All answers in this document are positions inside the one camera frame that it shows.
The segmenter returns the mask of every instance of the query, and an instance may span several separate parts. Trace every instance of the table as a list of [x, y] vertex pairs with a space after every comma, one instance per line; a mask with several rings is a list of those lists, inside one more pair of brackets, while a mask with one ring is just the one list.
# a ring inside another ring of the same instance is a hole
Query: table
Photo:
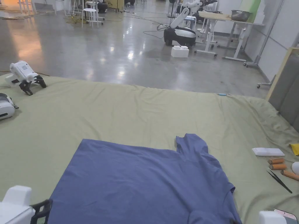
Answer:
[[235, 20], [231, 19], [231, 15], [229, 15], [229, 14], [218, 14], [218, 13], [210, 13], [210, 12], [204, 12], [204, 11], [202, 11], [202, 12], [199, 11], [198, 13], [199, 13], [199, 16], [208, 19], [207, 30], [205, 32], [205, 40], [207, 38], [208, 38], [208, 40], [206, 42], [205, 50], [196, 50], [194, 53], [196, 53], [196, 52], [209, 53], [209, 54], [213, 54], [214, 57], [217, 57], [217, 53], [215, 53], [213, 51], [209, 51], [209, 46], [210, 46], [210, 43], [211, 43], [211, 38], [212, 38], [212, 34], [213, 34], [213, 31], [214, 31], [216, 21], [217, 20], [220, 20], [220, 21], [233, 21], [234, 25], [233, 25], [233, 28], [231, 30], [231, 34], [230, 34], [227, 46], [225, 46], [225, 48], [229, 49], [229, 44], [230, 44], [231, 39], [233, 37], [234, 29], [236, 27], [236, 24], [238, 26], [242, 27], [243, 29], [242, 29], [241, 34], [239, 36], [239, 44], [238, 44], [237, 48], [236, 49], [233, 48], [233, 49], [236, 50], [234, 57], [225, 56], [224, 58], [237, 60], [237, 61], [243, 61], [243, 62], [246, 61], [246, 60], [237, 58], [237, 56], [239, 54], [239, 51], [240, 51], [240, 48], [242, 46], [243, 38], [245, 37], [246, 34], [248, 34], [250, 32], [253, 25], [263, 25], [263, 24], [254, 24], [254, 23], [249, 23], [249, 22], [235, 21]]

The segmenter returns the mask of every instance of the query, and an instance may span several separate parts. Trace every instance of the green bedsheet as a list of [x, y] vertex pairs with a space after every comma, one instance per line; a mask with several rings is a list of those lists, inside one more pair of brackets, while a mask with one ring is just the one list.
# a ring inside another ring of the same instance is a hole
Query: green bedsheet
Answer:
[[5, 87], [20, 107], [0, 121], [0, 198], [14, 185], [30, 186], [32, 203], [48, 198], [83, 138], [175, 150], [175, 137], [195, 133], [236, 186], [243, 223], [255, 224], [260, 210], [274, 208], [299, 218], [299, 182], [267, 172], [267, 159], [252, 148], [280, 148], [286, 164], [299, 161], [289, 143], [299, 134], [265, 100], [243, 96], [172, 91], [140, 86], [45, 77], [46, 89], [27, 96]]

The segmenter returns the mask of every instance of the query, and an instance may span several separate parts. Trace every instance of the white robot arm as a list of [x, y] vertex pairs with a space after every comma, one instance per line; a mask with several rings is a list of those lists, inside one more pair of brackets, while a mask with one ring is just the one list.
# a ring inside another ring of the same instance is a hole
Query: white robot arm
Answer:
[[188, 2], [188, 3], [183, 3], [182, 6], [185, 8], [181, 12], [181, 14], [178, 17], [176, 17], [175, 20], [170, 24], [170, 28], [172, 29], [176, 28], [181, 22], [184, 21], [184, 19], [189, 15], [191, 9], [195, 9], [195, 11], [197, 11], [202, 6], [202, 2], [200, 1], [195, 1], [192, 3]]

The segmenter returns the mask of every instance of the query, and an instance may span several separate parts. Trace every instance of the yellow object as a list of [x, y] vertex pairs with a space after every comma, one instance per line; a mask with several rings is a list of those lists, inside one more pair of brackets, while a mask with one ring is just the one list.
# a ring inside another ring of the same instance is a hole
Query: yellow object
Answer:
[[299, 144], [289, 144], [296, 156], [299, 156]]

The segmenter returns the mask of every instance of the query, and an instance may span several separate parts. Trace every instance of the t-shirt sleeve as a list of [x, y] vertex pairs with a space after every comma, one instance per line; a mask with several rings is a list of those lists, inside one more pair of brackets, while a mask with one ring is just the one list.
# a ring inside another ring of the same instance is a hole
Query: t-shirt sleeve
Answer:
[[204, 140], [195, 134], [185, 134], [184, 137], [176, 137], [176, 151], [186, 159], [195, 160], [198, 153], [208, 153], [208, 146]]

